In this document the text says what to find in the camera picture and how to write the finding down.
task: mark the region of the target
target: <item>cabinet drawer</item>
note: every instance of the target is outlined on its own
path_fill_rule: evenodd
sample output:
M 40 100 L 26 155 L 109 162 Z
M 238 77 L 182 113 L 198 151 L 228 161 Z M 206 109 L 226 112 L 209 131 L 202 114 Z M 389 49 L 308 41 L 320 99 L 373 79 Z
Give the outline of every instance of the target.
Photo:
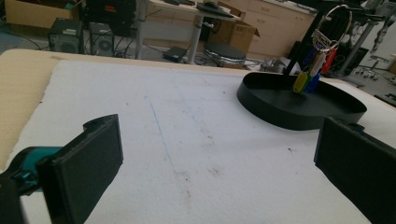
M 248 4 L 247 10 L 255 11 L 264 15 L 279 18 L 284 8 L 260 0 L 252 0 Z
M 277 25 L 277 19 L 259 13 L 249 12 L 244 21 L 259 30 L 260 36 L 271 36 Z
M 314 16 L 311 14 L 285 9 L 280 19 L 284 22 L 290 22 L 294 24 L 308 24 L 309 26 L 313 21 Z

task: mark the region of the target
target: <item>red key tag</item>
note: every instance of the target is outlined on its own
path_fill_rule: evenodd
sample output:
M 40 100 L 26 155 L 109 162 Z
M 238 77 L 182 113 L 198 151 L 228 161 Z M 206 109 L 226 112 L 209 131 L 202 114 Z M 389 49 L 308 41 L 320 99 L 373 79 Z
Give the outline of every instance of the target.
M 326 58 L 326 63 L 323 64 L 321 71 L 322 74 L 326 74 L 329 71 L 330 67 L 332 66 L 332 61 L 334 60 L 336 53 L 337 53 L 337 49 L 332 49 L 330 51 L 330 54 Z

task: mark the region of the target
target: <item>black speaker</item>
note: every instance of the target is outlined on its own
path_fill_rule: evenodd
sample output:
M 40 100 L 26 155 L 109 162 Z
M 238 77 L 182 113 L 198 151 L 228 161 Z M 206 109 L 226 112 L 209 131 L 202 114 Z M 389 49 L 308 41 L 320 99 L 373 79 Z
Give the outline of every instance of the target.
M 91 55 L 114 55 L 114 35 L 108 24 L 90 22 L 90 40 Z
M 135 0 L 87 0 L 83 12 L 84 28 L 90 22 L 109 24 L 114 35 L 131 36 L 136 12 Z
M 49 34 L 49 50 L 64 53 L 84 53 L 82 22 L 57 18 Z

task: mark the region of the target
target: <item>black stool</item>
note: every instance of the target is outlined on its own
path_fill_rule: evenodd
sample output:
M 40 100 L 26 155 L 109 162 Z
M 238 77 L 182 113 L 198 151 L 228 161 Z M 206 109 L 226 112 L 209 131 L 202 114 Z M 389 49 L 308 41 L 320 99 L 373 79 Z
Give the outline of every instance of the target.
M 225 44 L 207 43 L 204 45 L 204 54 L 218 67 L 222 67 L 225 63 L 242 65 L 246 59 L 244 52 Z

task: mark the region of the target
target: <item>cardboard box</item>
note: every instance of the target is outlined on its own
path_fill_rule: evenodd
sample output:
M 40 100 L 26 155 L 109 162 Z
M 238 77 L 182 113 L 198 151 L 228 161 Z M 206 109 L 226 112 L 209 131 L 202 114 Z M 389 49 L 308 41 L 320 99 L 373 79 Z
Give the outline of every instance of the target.
M 224 3 L 219 2 L 219 6 L 229 8 L 231 14 L 235 16 L 241 17 L 244 15 L 244 12 L 237 8 L 227 6 Z M 210 32 L 207 42 L 228 44 L 247 54 L 254 35 L 260 36 L 259 31 L 256 27 L 244 21 L 215 20 L 215 27 Z
M 41 4 L 34 1 L 6 0 L 7 22 L 49 29 L 56 18 L 78 19 L 78 8 L 64 9 L 67 4 L 65 1 L 40 2 Z

